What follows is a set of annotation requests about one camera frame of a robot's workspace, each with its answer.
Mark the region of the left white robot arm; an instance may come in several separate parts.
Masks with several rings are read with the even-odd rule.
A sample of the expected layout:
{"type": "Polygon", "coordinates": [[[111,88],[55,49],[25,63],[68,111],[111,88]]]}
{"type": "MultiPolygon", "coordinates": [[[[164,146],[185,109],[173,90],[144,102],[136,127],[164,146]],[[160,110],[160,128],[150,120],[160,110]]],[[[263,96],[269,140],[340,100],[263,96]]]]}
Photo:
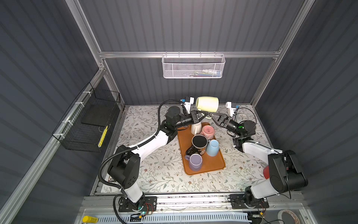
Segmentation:
{"type": "Polygon", "coordinates": [[[121,145],[115,154],[105,159],[98,172],[99,181],[120,190],[134,210],[139,211],[145,203],[145,194],[140,189],[139,177],[141,162],[157,149],[169,144],[178,134],[179,128],[202,121],[209,112],[188,112],[183,102],[166,100],[158,107],[158,127],[154,134],[131,147],[121,145]]]}

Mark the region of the black mug red inside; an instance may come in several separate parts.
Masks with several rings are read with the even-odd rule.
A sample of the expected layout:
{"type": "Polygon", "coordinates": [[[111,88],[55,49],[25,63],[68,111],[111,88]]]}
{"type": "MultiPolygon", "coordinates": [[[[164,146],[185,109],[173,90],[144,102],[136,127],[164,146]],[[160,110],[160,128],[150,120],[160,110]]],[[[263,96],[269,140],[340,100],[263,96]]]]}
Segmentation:
{"type": "Polygon", "coordinates": [[[189,147],[185,154],[186,155],[193,155],[193,154],[199,154],[199,155],[204,155],[206,152],[206,148],[208,145],[208,140],[205,136],[198,134],[195,135],[192,138],[192,145],[191,147],[189,147]]]}

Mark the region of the orange plastic tray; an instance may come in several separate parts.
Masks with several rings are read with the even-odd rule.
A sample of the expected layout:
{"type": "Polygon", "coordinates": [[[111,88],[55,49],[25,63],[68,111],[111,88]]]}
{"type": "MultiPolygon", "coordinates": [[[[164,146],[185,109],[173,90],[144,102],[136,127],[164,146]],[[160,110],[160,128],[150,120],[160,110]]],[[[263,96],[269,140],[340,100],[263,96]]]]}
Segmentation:
{"type": "Polygon", "coordinates": [[[216,170],[224,169],[226,164],[222,155],[221,150],[219,149],[218,154],[214,157],[207,155],[206,153],[202,155],[203,163],[202,167],[198,171],[193,171],[189,167],[189,161],[185,159],[185,151],[189,149],[191,139],[194,137],[191,134],[190,130],[184,130],[178,133],[179,145],[181,149],[181,155],[183,160],[184,171],[187,175],[196,175],[216,170]]]}

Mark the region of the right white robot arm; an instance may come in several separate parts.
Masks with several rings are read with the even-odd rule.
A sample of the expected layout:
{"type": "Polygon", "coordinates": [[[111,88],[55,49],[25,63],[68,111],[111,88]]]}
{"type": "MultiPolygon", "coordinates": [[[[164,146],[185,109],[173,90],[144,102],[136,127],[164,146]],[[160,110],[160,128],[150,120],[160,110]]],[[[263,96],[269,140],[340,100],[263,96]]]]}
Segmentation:
{"type": "Polygon", "coordinates": [[[237,123],[224,113],[209,113],[213,122],[236,135],[234,147],[240,152],[252,155],[268,165],[268,179],[249,186],[241,201],[248,208],[263,206],[265,198],[300,189],[308,185],[296,153],[292,150],[282,151],[253,142],[256,123],[251,120],[237,123]]]}

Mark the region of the light green mug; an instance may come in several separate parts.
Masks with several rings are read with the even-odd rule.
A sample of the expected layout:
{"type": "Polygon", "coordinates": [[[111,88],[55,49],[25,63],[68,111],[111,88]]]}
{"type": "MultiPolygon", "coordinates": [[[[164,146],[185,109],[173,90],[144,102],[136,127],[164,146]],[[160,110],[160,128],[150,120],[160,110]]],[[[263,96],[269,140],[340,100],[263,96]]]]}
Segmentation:
{"type": "Polygon", "coordinates": [[[195,103],[199,111],[216,113],[219,107],[219,99],[217,97],[198,97],[195,103]]]}

